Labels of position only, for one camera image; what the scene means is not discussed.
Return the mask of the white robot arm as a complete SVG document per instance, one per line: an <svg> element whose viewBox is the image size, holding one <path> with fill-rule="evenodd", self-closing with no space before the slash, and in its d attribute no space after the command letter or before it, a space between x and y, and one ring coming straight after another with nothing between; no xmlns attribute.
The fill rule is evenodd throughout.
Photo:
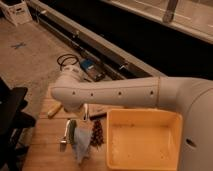
<svg viewBox="0 0 213 171"><path fill-rule="evenodd" d="M84 82L82 70L68 65L51 87L68 111L84 103L158 108L183 117L178 171L213 171L213 80L146 77Z"/></svg>

